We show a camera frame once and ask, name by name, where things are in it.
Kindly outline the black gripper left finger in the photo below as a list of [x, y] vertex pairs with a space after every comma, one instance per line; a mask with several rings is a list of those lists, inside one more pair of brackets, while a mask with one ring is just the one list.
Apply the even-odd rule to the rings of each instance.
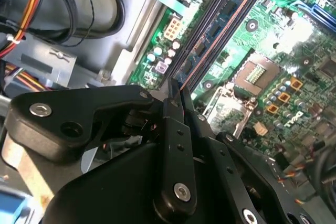
[[158, 149], [154, 208], [191, 216], [197, 189], [190, 128], [177, 81], [159, 100], [138, 85], [26, 93], [12, 99], [1, 157], [46, 212], [64, 185], [148, 144]]

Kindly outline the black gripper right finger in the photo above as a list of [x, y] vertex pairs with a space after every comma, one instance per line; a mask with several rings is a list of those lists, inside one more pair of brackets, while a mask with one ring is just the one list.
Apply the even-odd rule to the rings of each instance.
[[194, 110], [187, 87], [182, 90], [185, 118], [205, 156], [214, 184], [215, 207], [227, 223], [313, 223], [280, 182], [274, 161], [241, 145], [232, 133], [215, 135], [207, 120]]

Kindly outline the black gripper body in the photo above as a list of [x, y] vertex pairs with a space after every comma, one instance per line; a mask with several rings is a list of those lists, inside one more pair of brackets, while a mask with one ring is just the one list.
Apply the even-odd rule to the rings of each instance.
[[[55, 194], [44, 223], [164, 223], [157, 214], [158, 149], [148, 144], [72, 180]], [[194, 159], [197, 206], [185, 220], [173, 223], [243, 223], [224, 193], [216, 191], [211, 168]]]

